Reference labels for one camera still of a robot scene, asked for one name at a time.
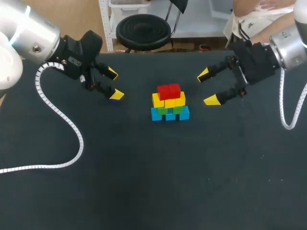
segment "small blue object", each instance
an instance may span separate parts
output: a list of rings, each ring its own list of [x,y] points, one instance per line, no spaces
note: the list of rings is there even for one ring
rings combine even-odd
[[[111,101],[112,104],[117,104],[117,103],[120,102],[120,100],[115,100],[115,99],[110,99],[110,101]]]
[[[183,112],[179,114],[179,120],[184,121],[184,120],[189,120],[190,119],[190,111],[187,106],[183,107]]]
[[[166,121],[175,121],[176,120],[176,115],[173,114],[172,108],[168,109],[168,113],[165,115],[165,120]]]
[[[152,121],[162,121],[162,115],[158,115],[157,108],[152,108]]]

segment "white shirt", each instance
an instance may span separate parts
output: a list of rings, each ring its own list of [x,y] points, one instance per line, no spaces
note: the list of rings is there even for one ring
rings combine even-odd
[[[237,37],[241,38],[239,33],[239,23],[247,23],[246,26],[253,23],[253,27],[249,28],[249,36],[257,34],[262,31],[272,22],[274,22],[279,17],[291,13],[293,11],[294,5],[286,8],[281,8],[277,10],[268,10],[262,9],[260,4],[255,8],[253,12],[243,17],[236,17],[234,13],[232,13],[231,18],[228,20],[226,27],[224,29],[225,36],[230,39],[231,34],[235,34]]]

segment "hand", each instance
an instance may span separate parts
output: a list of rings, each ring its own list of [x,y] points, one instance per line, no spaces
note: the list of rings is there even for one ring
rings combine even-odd
[[[260,7],[270,11],[285,8],[295,4],[296,0],[261,0]]]

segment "chair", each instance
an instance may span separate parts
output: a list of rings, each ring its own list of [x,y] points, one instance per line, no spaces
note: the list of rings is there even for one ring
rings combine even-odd
[[[188,0],[170,0],[166,19],[151,14],[136,14],[122,20],[116,28],[118,41],[128,48],[137,51],[150,51],[166,45],[175,33],[181,13],[187,8]],[[173,31],[167,23],[172,6],[178,9]]]

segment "robotic arm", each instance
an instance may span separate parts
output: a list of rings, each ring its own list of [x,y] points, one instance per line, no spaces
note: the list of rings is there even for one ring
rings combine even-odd
[[[80,79],[87,90],[97,89],[108,99],[119,100],[123,93],[102,85],[92,76],[93,69],[114,80],[118,74],[97,62],[102,38],[88,31],[80,41],[68,35],[60,37],[59,27],[20,0],[0,0],[0,91],[12,87],[23,66],[19,56],[36,64],[57,62],[59,70],[72,79]]]
[[[294,7],[295,23],[271,37],[267,46],[252,45],[250,41],[238,41],[230,46],[235,55],[226,57],[218,65],[207,67],[199,76],[199,82],[213,78],[226,68],[232,70],[236,85],[217,93],[204,102],[207,105],[223,105],[228,100],[247,94],[246,87],[275,75],[277,69],[290,70],[307,63],[307,1],[297,0]]]

